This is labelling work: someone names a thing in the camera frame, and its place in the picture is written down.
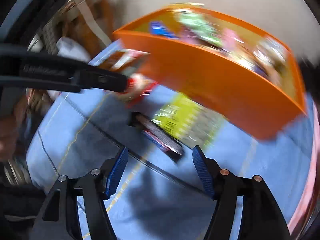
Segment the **person's left hand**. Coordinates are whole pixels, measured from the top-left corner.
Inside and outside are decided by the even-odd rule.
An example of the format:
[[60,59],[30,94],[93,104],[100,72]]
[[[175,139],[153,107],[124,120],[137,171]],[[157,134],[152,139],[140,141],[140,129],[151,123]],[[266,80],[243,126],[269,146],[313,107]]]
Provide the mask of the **person's left hand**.
[[16,103],[13,113],[1,118],[1,162],[9,160],[15,152],[19,128],[25,119],[26,109],[27,97],[24,95]]

